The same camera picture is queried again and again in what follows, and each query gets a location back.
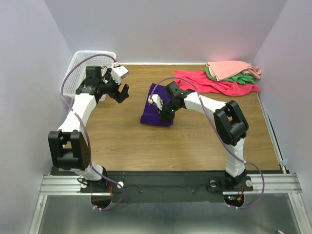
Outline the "purple towel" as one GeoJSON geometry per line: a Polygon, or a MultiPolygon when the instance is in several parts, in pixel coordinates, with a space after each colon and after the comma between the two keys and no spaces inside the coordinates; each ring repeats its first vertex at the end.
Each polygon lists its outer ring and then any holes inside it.
{"type": "MultiPolygon", "coordinates": [[[[152,90],[154,89],[155,86],[156,86],[156,83],[151,84],[147,97],[149,97],[151,95],[152,90]]],[[[168,102],[171,99],[169,98],[168,94],[166,93],[164,87],[165,86],[163,86],[163,85],[158,85],[154,91],[154,94],[158,94],[163,101],[168,102]]],[[[147,98],[146,102],[145,102],[143,114],[140,118],[140,123],[152,125],[152,126],[169,127],[169,126],[173,125],[174,121],[172,120],[169,122],[162,123],[160,115],[157,112],[157,107],[154,105],[150,105],[148,103],[148,98],[147,98]]]]}

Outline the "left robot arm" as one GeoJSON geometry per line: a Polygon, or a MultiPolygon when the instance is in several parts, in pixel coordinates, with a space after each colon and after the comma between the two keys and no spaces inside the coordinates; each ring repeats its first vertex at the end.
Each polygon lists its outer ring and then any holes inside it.
{"type": "Polygon", "coordinates": [[[86,77],[76,89],[74,104],[65,121],[48,135],[53,166],[81,176],[81,182],[91,184],[97,192],[108,188],[106,169],[92,162],[91,144],[86,131],[87,121],[100,99],[108,95],[117,103],[129,97],[129,85],[119,90],[128,75],[124,66],[112,68],[87,66],[86,77]]]}

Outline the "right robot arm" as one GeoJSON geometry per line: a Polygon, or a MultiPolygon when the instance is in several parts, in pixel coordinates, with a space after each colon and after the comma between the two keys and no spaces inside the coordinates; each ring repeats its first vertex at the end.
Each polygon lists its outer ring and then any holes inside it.
{"type": "Polygon", "coordinates": [[[184,108],[204,114],[226,150],[226,166],[220,179],[213,179],[212,189],[218,186],[228,191],[236,190],[246,178],[244,142],[249,125],[235,101],[222,102],[204,97],[197,90],[182,90],[176,82],[165,86],[170,100],[163,101],[154,92],[149,96],[150,105],[157,107],[161,122],[171,121],[177,110],[184,108]]]}

